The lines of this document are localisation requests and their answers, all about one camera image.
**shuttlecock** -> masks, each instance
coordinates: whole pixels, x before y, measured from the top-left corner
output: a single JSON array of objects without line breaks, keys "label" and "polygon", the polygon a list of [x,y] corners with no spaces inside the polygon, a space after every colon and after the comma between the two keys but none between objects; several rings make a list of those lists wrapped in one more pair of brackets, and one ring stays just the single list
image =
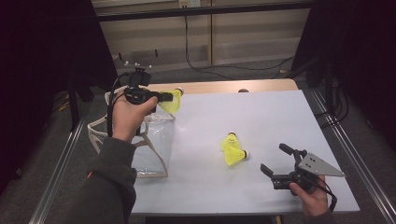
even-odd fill
[{"label": "shuttlecock", "polygon": [[224,150],[224,159],[227,165],[233,165],[248,158],[248,152],[241,149],[235,133],[228,134],[221,142],[221,148]]},{"label": "shuttlecock", "polygon": [[173,101],[159,102],[158,105],[169,114],[175,114],[180,108],[180,99],[183,95],[183,89],[177,88],[172,91],[167,91],[173,95]]}]

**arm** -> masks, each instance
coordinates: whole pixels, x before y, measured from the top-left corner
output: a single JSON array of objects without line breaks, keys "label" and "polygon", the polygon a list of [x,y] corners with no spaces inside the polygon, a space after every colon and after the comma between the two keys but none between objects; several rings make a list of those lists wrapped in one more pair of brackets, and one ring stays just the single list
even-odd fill
[{"label": "arm", "polygon": [[153,97],[132,105],[122,96],[113,111],[114,134],[106,138],[98,157],[88,166],[88,178],[79,189],[64,223],[127,223],[136,198],[136,170],[131,168],[136,129],[157,104]]},{"label": "arm", "polygon": [[[319,177],[318,184],[326,188],[325,177]],[[296,183],[290,183],[290,189],[300,197],[303,202],[305,224],[335,224],[332,212],[328,208],[327,193],[316,189],[313,193],[306,193]]]}]

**gray floor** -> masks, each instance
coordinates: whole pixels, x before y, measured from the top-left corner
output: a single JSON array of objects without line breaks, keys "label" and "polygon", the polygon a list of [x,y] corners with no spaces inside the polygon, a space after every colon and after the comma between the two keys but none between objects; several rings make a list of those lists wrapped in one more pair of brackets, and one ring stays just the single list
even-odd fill
[{"label": "gray floor", "polygon": [[[238,66],[246,67],[269,67],[280,63],[281,60],[265,61],[257,63],[240,63]],[[288,70],[290,62],[282,65],[282,70]],[[213,68],[211,72],[222,74],[232,79],[261,79],[271,77],[283,77],[279,69],[270,69],[265,71],[248,71],[235,68]],[[177,71],[167,71],[152,74],[151,83],[166,82],[189,82],[189,81],[214,81],[226,80],[215,74],[198,73],[192,69],[181,69]],[[314,113],[319,112],[318,105],[312,97],[311,91],[305,85],[304,76],[297,77],[296,82],[300,89],[304,90],[308,103],[311,105]],[[101,116],[102,112],[98,109],[103,102],[95,101],[91,105],[91,110],[96,111],[96,116]],[[0,223],[28,223],[35,208],[39,202],[47,183],[50,180],[53,169],[58,159],[61,157],[64,145],[69,137],[70,114],[66,108],[65,111],[55,111],[49,118],[48,127],[41,140],[36,145],[35,153],[23,167],[23,177],[19,180],[13,180],[8,184],[6,191],[0,197]],[[383,136],[376,130],[367,125],[367,118],[359,108],[350,100],[349,115],[342,122],[347,136],[353,142],[359,151],[361,158],[366,163],[373,176],[378,181],[381,188],[396,202],[396,152],[393,151]],[[86,133],[84,127],[81,135]],[[336,214],[339,223],[387,223],[383,218],[381,211],[376,205],[371,192],[366,188],[364,181],[361,180],[359,173],[354,165],[350,162],[346,152],[340,144],[337,136],[331,127],[323,129],[323,134],[331,146],[331,149],[338,160],[343,171],[347,173],[347,182],[354,193],[356,200],[361,208],[358,213]],[[85,163],[89,158],[94,157],[93,150],[78,150],[79,147],[92,147],[88,138],[80,139],[79,146],[70,159],[70,163],[64,175],[64,180],[58,188],[56,197],[52,206],[47,213],[47,223],[58,223],[62,218],[64,210],[67,209],[73,193],[77,190],[78,185],[85,178]],[[285,215],[286,223],[302,223],[301,214]]]}]

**table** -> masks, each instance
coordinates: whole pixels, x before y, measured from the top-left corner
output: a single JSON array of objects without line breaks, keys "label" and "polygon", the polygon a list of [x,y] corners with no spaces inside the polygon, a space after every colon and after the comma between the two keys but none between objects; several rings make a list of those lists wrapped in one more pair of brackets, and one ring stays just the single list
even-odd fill
[{"label": "table", "polygon": [[[285,143],[307,149],[339,169],[307,101],[293,80],[252,80],[150,85],[152,91],[182,87],[166,178],[138,178],[133,213],[144,216],[284,214],[301,211],[288,190],[274,190],[260,170],[293,170]],[[237,93],[247,89],[250,93]],[[228,167],[220,142],[236,132],[247,161]],[[328,177],[339,202],[335,211],[359,211],[344,178]]]}]

